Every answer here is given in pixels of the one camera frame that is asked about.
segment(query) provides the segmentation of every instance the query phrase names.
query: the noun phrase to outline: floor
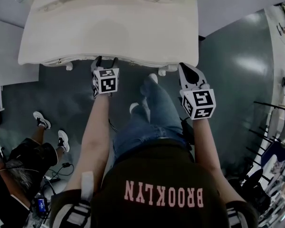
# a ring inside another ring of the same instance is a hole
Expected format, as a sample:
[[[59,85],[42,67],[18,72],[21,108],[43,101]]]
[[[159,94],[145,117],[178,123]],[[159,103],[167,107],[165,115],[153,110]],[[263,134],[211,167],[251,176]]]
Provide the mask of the floor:
[[[42,111],[52,122],[45,141],[55,145],[57,132],[64,129],[69,136],[71,151],[64,161],[76,165],[81,138],[93,100],[91,98],[91,61],[78,61],[69,72],[65,67],[40,67],[39,82],[3,88],[3,123],[0,145],[6,153],[15,148],[36,127],[33,112]],[[266,122],[269,108],[253,101],[271,102],[273,92],[273,53],[264,11],[247,16],[213,34],[201,43],[198,65],[214,89],[217,108],[210,119],[221,166],[226,174],[240,173],[244,156],[254,158],[246,150],[261,140],[248,130]],[[120,129],[130,118],[129,106],[139,101],[143,79],[156,70],[120,63],[120,89],[111,99],[110,119]],[[178,73],[159,77],[180,114]]]

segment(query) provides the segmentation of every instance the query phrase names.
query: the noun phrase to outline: black shorts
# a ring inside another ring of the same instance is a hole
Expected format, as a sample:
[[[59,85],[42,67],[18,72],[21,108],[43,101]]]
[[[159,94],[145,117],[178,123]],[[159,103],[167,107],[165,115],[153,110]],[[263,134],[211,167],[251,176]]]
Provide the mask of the black shorts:
[[[13,159],[23,163],[23,166],[19,168],[35,170],[28,171],[33,183],[27,192],[29,199],[33,199],[38,193],[42,178],[48,169],[58,163],[57,152],[51,144],[40,145],[29,138],[26,138],[16,149],[12,150],[9,160]]]

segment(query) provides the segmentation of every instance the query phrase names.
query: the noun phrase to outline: black t-shirt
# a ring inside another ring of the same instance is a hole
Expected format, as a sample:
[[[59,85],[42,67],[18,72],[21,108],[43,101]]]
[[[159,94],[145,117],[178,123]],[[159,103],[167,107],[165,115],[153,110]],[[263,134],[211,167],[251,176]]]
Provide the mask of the black t-shirt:
[[[0,176],[0,219],[2,228],[22,228],[29,216],[30,211],[21,204],[10,192]]]
[[[235,227],[242,224],[239,213],[247,227],[257,227],[255,210],[245,202],[226,206],[214,183],[178,142],[149,142],[122,156],[106,174],[91,202],[91,227],[229,227],[229,213]],[[74,203],[74,196],[79,199],[80,191],[55,196],[52,217]]]

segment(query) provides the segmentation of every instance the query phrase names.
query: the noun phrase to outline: white table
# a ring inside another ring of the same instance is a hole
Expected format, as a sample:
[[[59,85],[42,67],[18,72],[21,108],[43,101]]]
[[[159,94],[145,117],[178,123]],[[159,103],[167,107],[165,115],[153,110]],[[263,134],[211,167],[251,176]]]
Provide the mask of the white table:
[[[162,75],[177,70],[180,62],[198,64],[196,0],[64,0],[50,11],[32,7],[20,64],[71,69],[73,60],[118,57],[161,68]]]

